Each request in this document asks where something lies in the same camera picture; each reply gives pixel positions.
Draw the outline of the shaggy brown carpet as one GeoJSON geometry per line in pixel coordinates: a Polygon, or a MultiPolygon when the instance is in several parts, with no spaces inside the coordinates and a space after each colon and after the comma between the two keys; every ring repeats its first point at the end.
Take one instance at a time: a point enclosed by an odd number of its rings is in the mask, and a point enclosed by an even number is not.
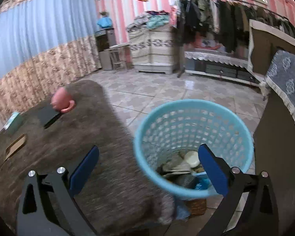
{"type": "Polygon", "coordinates": [[[169,224],[174,198],[148,180],[134,157],[133,138],[109,104],[103,87],[91,80],[66,90],[76,107],[44,128],[37,112],[45,100],[23,114],[14,135],[0,132],[0,216],[17,229],[17,211],[28,172],[46,174],[69,167],[97,146],[99,163],[76,197],[76,202],[100,235],[119,235],[139,227],[169,224]],[[5,161],[6,148],[22,134],[26,145],[5,161]]]}

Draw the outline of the light blue plastic basket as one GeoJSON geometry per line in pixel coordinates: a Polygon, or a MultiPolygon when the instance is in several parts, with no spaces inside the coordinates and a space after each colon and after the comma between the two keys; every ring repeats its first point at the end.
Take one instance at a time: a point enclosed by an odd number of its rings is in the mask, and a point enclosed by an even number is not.
{"type": "Polygon", "coordinates": [[[217,192],[212,185],[205,190],[183,188],[159,175],[157,168],[173,155],[197,151],[206,144],[215,156],[244,173],[254,159],[253,138],[241,118],[206,100],[177,100],[155,108],[139,125],[133,144],[137,164],[146,177],[182,200],[206,199],[217,192]]]}

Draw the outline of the cloth covered chest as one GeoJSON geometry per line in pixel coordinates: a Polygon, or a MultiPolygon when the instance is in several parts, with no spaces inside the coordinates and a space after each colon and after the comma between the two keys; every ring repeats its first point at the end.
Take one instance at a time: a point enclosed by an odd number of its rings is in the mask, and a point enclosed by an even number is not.
{"type": "Polygon", "coordinates": [[[129,32],[134,69],[137,72],[172,74],[179,65],[179,48],[174,28],[163,25],[154,29],[139,28],[129,32]]]}

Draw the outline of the blue plastic bag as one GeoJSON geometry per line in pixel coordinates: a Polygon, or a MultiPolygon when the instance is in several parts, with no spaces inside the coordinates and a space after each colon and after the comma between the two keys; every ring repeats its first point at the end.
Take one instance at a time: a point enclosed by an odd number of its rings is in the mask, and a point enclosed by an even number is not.
{"type": "Polygon", "coordinates": [[[195,190],[206,190],[211,187],[211,181],[205,172],[196,173],[195,177],[195,190]]]}

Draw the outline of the water dispenser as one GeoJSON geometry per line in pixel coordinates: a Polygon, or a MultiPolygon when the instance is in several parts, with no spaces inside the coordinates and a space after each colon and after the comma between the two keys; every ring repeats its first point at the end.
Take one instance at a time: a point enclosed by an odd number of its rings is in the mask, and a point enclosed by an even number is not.
{"type": "Polygon", "coordinates": [[[116,45],[114,28],[105,28],[95,33],[100,64],[105,71],[113,70],[110,58],[110,47],[116,45]]]}

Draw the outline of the black quilted pouch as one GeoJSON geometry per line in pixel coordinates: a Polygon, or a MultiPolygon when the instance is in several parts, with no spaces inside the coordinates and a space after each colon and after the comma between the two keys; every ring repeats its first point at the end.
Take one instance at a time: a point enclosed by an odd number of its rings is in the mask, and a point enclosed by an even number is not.
{"type": "Polygon", "coordinates": [[[197,185],[197,178],[191,174],[183,174],[176,178],[174,183],[183,188],[194,189],[197,185]]]}

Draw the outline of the small folding table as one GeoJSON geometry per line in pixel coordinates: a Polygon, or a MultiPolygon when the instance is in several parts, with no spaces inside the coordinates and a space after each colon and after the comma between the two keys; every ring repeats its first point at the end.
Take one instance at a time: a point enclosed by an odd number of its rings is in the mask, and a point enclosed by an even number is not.
{"type": "Polygon", "coordinates": [[[130,65],[129,58],[131,58],[129,43],[110,46],[107,51],[111,59],[112,70],[115,73],[121,69],[128,71],[130,65]]]}

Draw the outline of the beige cloth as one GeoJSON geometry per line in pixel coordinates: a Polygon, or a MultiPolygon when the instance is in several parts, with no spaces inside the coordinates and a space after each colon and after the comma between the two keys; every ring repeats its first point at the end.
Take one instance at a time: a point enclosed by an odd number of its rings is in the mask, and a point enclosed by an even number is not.
{"type": "Polygon", "coordinates": [[[191,173],[191,166],[179,155],[173,156],[161,166],[161,175],[170,177],[173,175],[184,175],[191,173]]]}

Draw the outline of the brown wooden board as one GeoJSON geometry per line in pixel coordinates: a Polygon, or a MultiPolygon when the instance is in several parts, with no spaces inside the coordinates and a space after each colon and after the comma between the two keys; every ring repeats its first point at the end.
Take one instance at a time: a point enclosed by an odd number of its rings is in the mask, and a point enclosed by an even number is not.
{"type": "Polygon", "coordinates": [[[262,82],[278,50],[295,54],[295,38],[257,20],[249,21],[247,70],[262,82]]]}

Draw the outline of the blue patterned sofa cover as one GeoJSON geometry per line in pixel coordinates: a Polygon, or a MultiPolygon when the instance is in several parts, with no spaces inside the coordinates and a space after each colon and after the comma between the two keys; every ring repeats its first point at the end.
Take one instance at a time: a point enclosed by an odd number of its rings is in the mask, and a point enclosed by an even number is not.
{"type": "Polygon", "coordinates": [[[295,55],[278,50],[260,83],[268,99],[262,124],[268,125],[274,139],[295,152],[295,55]]]}

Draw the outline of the brown phone case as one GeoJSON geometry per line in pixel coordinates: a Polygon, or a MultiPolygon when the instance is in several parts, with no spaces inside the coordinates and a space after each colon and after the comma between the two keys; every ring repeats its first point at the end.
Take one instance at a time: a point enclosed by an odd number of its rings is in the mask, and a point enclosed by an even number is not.
{"type": "Polygon", "coordinates": [[[22,134],[18,137],[12,144],[10,144],[6,148],[6,156],[5,161],[8,160],[11,156],[13,156],[17,151],[19,151],[22,147],[26,145],[27,136],[26,134],[22,134]]]}

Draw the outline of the pile of folded clothes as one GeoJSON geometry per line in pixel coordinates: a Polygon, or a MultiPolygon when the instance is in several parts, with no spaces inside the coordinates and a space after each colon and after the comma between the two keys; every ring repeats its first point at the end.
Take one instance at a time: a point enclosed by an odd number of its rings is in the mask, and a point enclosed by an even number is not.
{"type": "Polygon", "coordinates": [[[169,23],[169,13],[162,11],[145,11],[134,18],[134,21],[126,27],[127,32],[141,28],[155,29],[169,23]]]}

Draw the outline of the low tv bench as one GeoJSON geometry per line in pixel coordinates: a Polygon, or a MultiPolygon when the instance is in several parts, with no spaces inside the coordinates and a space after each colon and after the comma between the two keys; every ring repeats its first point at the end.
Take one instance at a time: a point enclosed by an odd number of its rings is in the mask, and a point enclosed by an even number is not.
{"type": "Polygon", "coordinates": [[[258,86],[263,77],[253,73],[248,60],[225,53],[202,50],[185,51],[184,70],[188,74],[224,79],[258,86]]]}

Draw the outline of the blue floral curtain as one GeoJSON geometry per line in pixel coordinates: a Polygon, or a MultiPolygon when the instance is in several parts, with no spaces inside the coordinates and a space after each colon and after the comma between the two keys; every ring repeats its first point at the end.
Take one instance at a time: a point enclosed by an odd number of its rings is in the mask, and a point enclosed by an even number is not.
{"type": "Polygon", "coordinates": [[[0,120],[101,68],[95,0],[3,0],[0,120]]]}

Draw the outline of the blue covered water bottle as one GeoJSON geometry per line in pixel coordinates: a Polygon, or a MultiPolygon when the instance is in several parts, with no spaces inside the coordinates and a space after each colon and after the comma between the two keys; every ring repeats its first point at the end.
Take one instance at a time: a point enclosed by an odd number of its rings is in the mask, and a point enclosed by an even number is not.
{"type": "Polygon", "coordinates": [[[109,13],[107,11],[100,12],[100,19],[97,21],[97,25],[100,29],[113,27],[113,22],[109,17],[109,13]]]}

